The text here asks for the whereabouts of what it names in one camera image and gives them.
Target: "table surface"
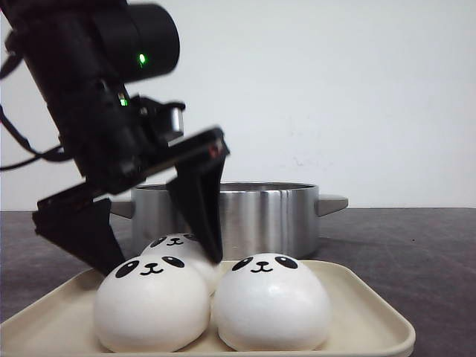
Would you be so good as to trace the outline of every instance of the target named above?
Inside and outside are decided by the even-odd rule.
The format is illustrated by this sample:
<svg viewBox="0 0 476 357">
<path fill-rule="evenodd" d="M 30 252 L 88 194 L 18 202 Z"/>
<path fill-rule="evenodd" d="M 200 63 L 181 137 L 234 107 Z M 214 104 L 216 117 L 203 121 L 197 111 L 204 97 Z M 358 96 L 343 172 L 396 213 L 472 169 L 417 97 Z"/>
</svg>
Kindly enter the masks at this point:
<svg viewBox="0 0 476 357">
<path fill-rule="evenodd" d="M 111 226 L 131 257 L 130 221 Z M 476 209 L 346 209 L 321 219 L 312 259 L 342 264 L 416 330 L 413 356 L 476 356 Z M 1 321 L 88 266 L 1 213 Z"/>
</svg>

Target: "white background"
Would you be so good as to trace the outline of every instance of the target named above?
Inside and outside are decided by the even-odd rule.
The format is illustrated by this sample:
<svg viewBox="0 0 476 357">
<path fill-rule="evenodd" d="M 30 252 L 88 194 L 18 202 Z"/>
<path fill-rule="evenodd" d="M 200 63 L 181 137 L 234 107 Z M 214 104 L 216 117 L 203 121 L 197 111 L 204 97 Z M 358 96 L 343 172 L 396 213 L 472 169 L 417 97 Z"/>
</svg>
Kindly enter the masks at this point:
<svg viewBox="0 0 476 357">
<path fill-rule="evenodd" d="M 161 4 L 178 67 L 129 93 L 183 100 L 188 135 L 219 124 L 225 181 L 316 183 L 350 207 L 476 207 L 476 1 Z M 24 65 L 1 102 L 33 147 L 56 144 Z M 3 130 L 2 164 L 27 156 Z M 80 180 L 72 163 L 2 173 L 1 209 L 32 210 Z"/>
</svg>

